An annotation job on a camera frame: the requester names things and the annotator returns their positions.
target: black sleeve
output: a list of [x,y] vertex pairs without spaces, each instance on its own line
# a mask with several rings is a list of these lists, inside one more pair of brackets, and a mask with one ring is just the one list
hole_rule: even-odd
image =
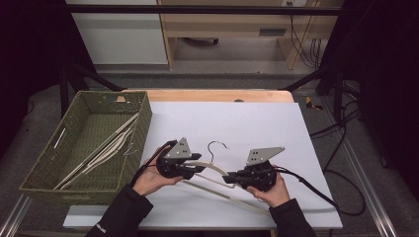
[[305,220],[295,198],[277,207],[270,207],[269,210],[277,223],[278,237],[316,236],[314,230]]
[[102,219],[90,229],[86,237],[136,236],[138,225],[153,205],[126,185],[115,197]]

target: white desk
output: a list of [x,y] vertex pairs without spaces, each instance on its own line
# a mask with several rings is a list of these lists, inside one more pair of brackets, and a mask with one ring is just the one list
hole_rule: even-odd
[[[298,104],[295,103],[206,103],[152,102],[153,118],[147,135],[143,160],[167,140],[187,137],[192,152],[203,154],[209,161],[211,146],[213,162],[226,171],[243,169],[250,149],[285,146],[286,150],[271,159],[306,178],[322,193],[331,197],[309,138]],[[215,173],[204,174],[217,177]],[[337,211],[296,178],[283,175],[290,195],[297,198],[307,221],[313,228],[341,228]],[[198,177],[191,179],[205,187],[237,198],[263,209],[265,203],[245,191],[230,190]],[[201,190],[178,184],[165,187],[149,196],[154,204],[151,213],[141,222],[143,229],[273,229],[271,216]],[[65,227],[90,228],[100,220],[106,206],[72,206],[64,221]]]

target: hand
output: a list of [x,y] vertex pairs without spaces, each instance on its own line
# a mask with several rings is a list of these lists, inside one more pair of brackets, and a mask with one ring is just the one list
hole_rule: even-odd
[[144,170],[144,172],[138,177],[138,179],[135,182],[135,185],[133,186],[133,189],[141,196],[150,195],[164,186],[176,185],[179,181],[183,180],[182,176],[178,176],[172,179],[167,179],[161,176],[157,168],[155,167],[157,157],[153,161],[151,161],[149,167],[147,167]]
[[262,199],[270,207],[276,207],[290,200],[286,182],[280,173],[277,173],[277,182],[275,185],[267,192],[261,192],[251,186],[247,187],[247,191],[250,192],[253,197]]

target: floor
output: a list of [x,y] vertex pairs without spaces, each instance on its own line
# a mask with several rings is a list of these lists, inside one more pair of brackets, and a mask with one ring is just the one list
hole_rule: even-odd
[[[160,66],[129,66],[123,69],[104,65],[100,72],[110,81],[130,88],[249,88],[278,89],[302,78],[312,71],[302,63],[294,71],[288,71],[279,47],[274,39],[220,39],[219,44],[182,39],[176,52],[175,67],[172,71]],[[304,85],[293,93],[299,103],[309,133],[333,124],[326,108],[330,97],[317,97],[313,92],[316,81]],[[89,81],[95,90],[103,90]],[[310,96],[315,107],[306,105]],[[343,97],[344,103],[353,100]],[[59,94],[53,86],[33,95],[30,99],[31,111],[25,117],[14,142],[0,160],[0,222],[3,223],[20,196],[18,186],[41,154],[44,146],[59,123]],[[348,106],[346,115],[354,112],[356,104]],[[385,169],[380,163],[371,136],[360,117],[347,123],[346,141],[358,157],[370,179],[377,197],[388,215],[396,234],[380,233],[373,218],[371,206],[360,216],[341,215],[343,229],[334,230],[333,236],[419,236],[419,204],[408,191],[397,171]],[[335,150],[340,136],[338,132],[327,133],[313,138],[317,157],[324,166]],[[337,171],[357,184],[357,179],[344,148],[338,150],[330,169]],[[362,208],[362,201],[356,189],[332,173],[325,174],[332,196],[342,209],[355,212]],[[62,220],[68,207],[47,206],[33,201],[22,221],[19,232],[22,236],[37,231],[38,236],[47,236],[40,231],[65,232],[66,236],[82,236],[72,230],[62,228]],[[318,236],[329,236],[329,231],[317,231]]]

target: green woven basket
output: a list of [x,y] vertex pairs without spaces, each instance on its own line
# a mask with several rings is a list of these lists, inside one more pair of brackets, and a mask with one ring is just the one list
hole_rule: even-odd
[[[66,190],[54,187],[136,113],[123,148]],[[146,92],[79,92],[20,190],[53,204],[110,204],[138,169],[152,112]]]

